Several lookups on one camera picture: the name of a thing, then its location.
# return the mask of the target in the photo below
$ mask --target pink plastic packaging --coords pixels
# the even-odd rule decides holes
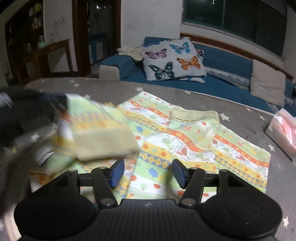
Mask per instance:
[[[265,133],[296,163],[296,118],[281,109]]]

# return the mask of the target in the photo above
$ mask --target doorway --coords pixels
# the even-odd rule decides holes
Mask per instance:
[[[72,0],[73,35],[79,76],[120,47],[121,0]]]

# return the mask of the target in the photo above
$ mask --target blue leaf print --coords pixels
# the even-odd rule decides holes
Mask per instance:
[[[154,168],[148,169],[148,172],[152,177],[158,178],[158,172]]]
[[[137,131],[138,131],[139,133],[142,133],[142,132],[143,132],[143,128],[142,128],[141,126],[137,126],[136,129],[137,129]]]

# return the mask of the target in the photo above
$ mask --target screw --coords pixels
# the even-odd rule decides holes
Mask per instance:
[[[196,201],[192,198],[185,198],[181,201],[181,203],[184,205],[184,206],[188,206],[188,207],[191,207],[193,206],[194,204],[196,204]]]
[[[104,198],[101,200],[101,203],[105,206],[112,206],[115,203],[115,201],[111,198]]]

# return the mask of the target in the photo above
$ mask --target beige cushion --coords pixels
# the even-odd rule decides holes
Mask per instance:
[[[250,83],[251,95],[284,107],[286,75],[270,66],[253,60]]]

